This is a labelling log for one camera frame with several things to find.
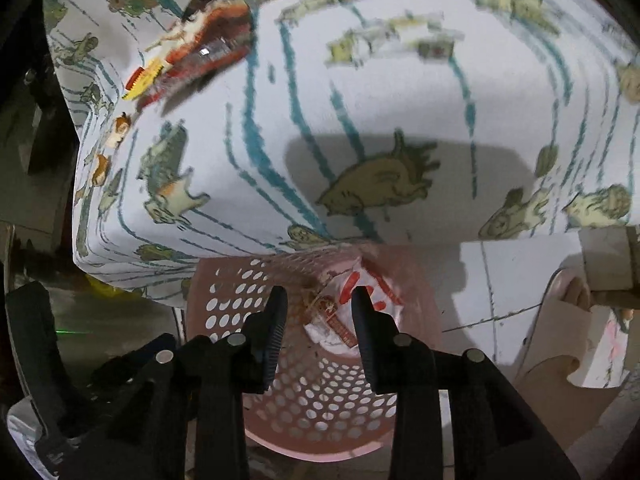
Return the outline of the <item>red white snack wrapper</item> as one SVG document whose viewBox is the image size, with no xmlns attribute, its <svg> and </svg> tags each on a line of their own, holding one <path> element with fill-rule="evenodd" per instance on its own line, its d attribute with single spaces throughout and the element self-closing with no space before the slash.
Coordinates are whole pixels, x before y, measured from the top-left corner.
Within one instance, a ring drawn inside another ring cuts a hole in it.
<svg viewBox="0 0 640 480">
<path fill-rule="evenodd" d="M 241 61 L 253 40 L 246 0 L 190 0 L 169 32 L 148 47 L 152 60 L 131 75 L 124 99 L 138 110 L 168 99 Z"/>
</svg>

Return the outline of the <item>crumpled wrappers in basket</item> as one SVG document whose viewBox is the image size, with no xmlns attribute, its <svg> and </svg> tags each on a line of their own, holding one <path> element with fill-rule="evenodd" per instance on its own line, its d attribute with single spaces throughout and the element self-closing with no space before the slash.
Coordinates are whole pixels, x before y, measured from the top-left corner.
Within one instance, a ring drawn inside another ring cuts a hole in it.
<svg viewBox="0 0 640 480">
<path fill-rule="evenodd" d="M 306 335 L 324 351 L 355 359 L 358 342 L 352 318 L 352 292 L 364 287 L 375 311 L 389 314 L 399 322 L 404 303 L 390 278 L 368 259 L 358 259 L 350 269 L 331 278 L 318 292 L 313 292 L 304 315 Z"/>
</svg>

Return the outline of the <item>pink perforated plastic basket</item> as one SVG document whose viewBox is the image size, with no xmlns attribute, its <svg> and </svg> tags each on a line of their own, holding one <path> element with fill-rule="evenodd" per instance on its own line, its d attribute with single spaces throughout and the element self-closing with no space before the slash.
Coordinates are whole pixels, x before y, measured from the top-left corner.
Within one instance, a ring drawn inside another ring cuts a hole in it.
<svg viewBox="0 0 640 480">
<path fill-rule="evenodd" d="M 340 462 L 372 453 L 388 442 L 396 398 L 377 396 L 367 382 L 360 354 L 345 359 L 324 351 L 303 324 L 313 292 L 360 258 L 371 260 L 397 287 L 404 303 L 397 327 L 431 347 L 440 343 L 442 322 L 415 249 L 356 245 L 269 257 L 203 259 L 186 300 L 186 336 L 217 341 L 238 332 L 261 311 L 273 286 L 288 293 L 276 377 L 263 394 L 244 396 L 250 440 L 300 460 Z"/>
</svg>

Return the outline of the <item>person's bare foot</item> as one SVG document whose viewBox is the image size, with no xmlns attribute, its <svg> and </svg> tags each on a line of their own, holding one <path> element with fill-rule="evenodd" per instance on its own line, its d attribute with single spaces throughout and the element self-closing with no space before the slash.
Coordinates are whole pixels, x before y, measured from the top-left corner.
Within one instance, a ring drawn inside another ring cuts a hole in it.
<svg viewBox="0 0 640 480">
<path fill-rule="evenodd" d="M 552 276 L 515 387 L 561 448 L 597 426 L 622 390 L 633 318 L 594 304 L 576 271 Z"/>
</svg>

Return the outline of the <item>white dinosaur print cloth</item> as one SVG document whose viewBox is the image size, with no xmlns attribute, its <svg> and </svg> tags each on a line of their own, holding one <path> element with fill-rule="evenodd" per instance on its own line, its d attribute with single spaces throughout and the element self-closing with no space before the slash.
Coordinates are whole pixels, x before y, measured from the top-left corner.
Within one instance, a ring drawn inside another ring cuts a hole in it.
<svg viewBox="0 0 640 480">
<path fill-rule="evenodd" d="M 73 258 L 170 304 L 198 260 L 639 222 L 639 50 L 597 0 L 246 0 L 252 50 L 143 110 L 190 0 L 42 0 Z"/>
</svg>

